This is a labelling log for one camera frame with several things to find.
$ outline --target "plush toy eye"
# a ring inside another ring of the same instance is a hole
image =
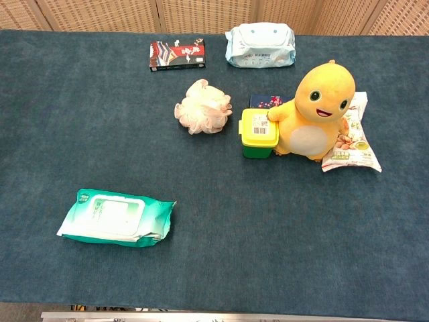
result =
[[[342,101],[342,102],[341,102],[340,110],[345,109],[345,108],[346,108],[346,105],[347,105],[347,100],[345,99],[344,101]]]
[[[312,101],[317,101],[320,98],[320,93],[318,91],[312,91],[310,94],[310,99]]]

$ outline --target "yellow container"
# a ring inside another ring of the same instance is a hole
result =
[[[239,121],[239,135],[246,158],[268,158],[279,142],[278,122],[267,118],[267,109],[245,109]]]

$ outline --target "stuffed toy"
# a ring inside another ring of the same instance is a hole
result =
[[[222,130],[231,111],[231,97],[208,85],[208,81],[196,81],[186,92],[182,103],[174,108],[174,117],[188,128],[189,134],[217,133]]]
[[[279,124],[280,138],[274,152],[321,161],[338,134],[349,132],[343,115],[354,94],[351,73],[335,60],[313,68],[302,79],[294,99],[268,111],[268,119]]]

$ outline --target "wicker wall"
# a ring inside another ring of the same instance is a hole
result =
[[[429,0],[0,0],[0,29],[222,34],[254,21],[296,34],[429,35]]]

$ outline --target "yellow plush toy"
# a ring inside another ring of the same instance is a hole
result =
[[[295,98],[268,111],[268,119],[279,123],[277,155],[307,156],[319,162],[334,146],[339,132],[348,134],[343,119],[355,94],[350,72],[330,60],[313,68],[301,81]]]

